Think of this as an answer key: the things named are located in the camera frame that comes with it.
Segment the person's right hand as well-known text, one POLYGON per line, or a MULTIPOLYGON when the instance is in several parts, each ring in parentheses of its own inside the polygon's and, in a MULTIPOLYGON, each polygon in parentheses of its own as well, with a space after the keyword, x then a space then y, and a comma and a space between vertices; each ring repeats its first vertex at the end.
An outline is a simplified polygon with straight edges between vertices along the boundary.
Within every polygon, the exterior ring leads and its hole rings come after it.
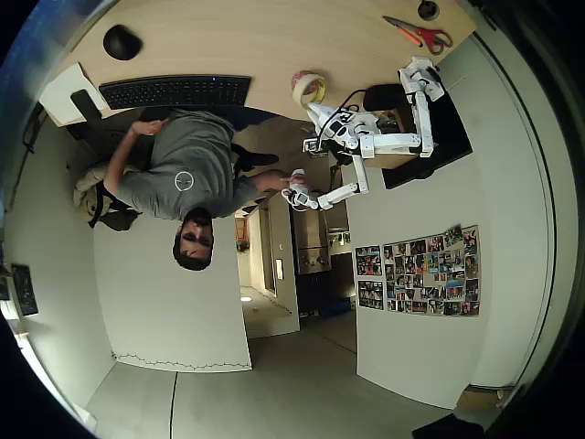
POLYGON ((271 177, 271 189, 281 191, 289 188, 290 185, 297 185, 300 187, 306 186, 304 174, 290 174, 287 175, 283 171, 275 169, 271 177))

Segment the person's left hand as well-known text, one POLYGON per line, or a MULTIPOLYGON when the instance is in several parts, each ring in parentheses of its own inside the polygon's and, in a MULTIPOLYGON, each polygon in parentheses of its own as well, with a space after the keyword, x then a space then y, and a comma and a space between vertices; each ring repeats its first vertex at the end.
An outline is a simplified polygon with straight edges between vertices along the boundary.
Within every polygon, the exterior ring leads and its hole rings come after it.
POLYGON ((153 136, 158 134, 167 122, 168 122, 167 118, 163 120, 153 120, 149 122, 136 121, 132 123, 129 129, 129 133, 135 136, 138 135, 153 136))

